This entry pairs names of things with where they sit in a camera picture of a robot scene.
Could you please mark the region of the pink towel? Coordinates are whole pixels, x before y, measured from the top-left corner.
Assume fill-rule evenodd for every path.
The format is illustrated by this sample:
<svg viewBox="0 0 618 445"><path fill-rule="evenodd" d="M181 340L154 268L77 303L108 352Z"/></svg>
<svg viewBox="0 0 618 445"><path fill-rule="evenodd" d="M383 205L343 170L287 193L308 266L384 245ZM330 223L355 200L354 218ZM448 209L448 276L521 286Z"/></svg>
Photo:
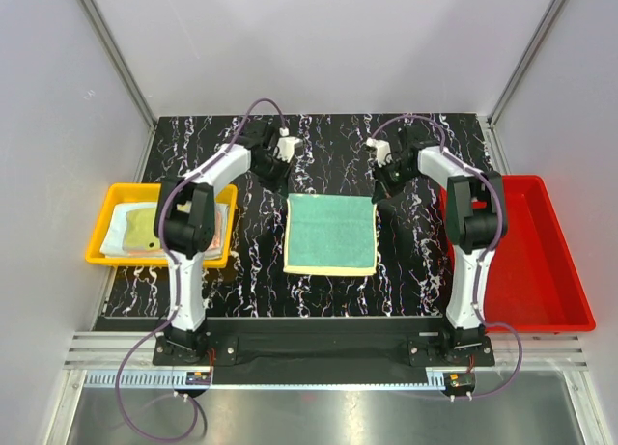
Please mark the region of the pink towel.
<svg viewBox="0 0 618 445"><path fill-rule="evenodd" d="M224 238L227 232L229 206L227 204L215 204L215 232L211 244L204 253L206 261L217 260L223 255Z"/></svg>

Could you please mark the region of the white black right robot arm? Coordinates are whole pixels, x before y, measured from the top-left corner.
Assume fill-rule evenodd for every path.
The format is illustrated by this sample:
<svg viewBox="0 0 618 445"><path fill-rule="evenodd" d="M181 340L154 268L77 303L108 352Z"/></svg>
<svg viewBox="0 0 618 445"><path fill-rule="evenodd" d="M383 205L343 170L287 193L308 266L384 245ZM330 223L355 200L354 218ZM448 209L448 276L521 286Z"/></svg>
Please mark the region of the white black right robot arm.
<svg viewBox="0 0 618 445"><path fill-rule="evenodd" d="M502 176L471 167L438 142L416 139L409 127L401 128L398 137L397 151L374 136L365 142L375 157L372 202L394 197L418 177L446 192L444 226L454 273L437 349L447 363L460 364L482 352L486 342L487 281L495 249L508 229Z"/></svg>

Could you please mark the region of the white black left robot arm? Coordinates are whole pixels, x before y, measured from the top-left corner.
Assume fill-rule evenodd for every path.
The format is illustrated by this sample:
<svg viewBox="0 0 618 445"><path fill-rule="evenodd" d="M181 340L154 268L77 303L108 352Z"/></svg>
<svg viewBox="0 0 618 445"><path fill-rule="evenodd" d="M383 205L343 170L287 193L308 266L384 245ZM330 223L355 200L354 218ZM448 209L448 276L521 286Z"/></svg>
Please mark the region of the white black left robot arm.
<svg viewBox="0 0 618 445"><path fill-rule="evenodd" d="M166 322L156 329L157 352L175 352L189 364L208 355L202 273L215 234L216 197L247 173L270 192L287 196L293 159L301 146L302 140L285 127L242 124L205 163L161 183L154 235L168 264L170 307Z"/></svg>

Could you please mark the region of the green yellow towel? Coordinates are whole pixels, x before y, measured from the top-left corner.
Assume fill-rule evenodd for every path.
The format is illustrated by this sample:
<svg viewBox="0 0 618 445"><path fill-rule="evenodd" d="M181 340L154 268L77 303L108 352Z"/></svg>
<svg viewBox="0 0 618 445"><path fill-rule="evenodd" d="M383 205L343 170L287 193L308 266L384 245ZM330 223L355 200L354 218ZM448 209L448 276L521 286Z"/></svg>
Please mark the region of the green yellow towel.
<svg viewBox="0 0 618 445"><path fill-rule="evenodd" d="M286 273L365 277L376 272L377 206L369 197L291 194L287 208Z"/></svg>

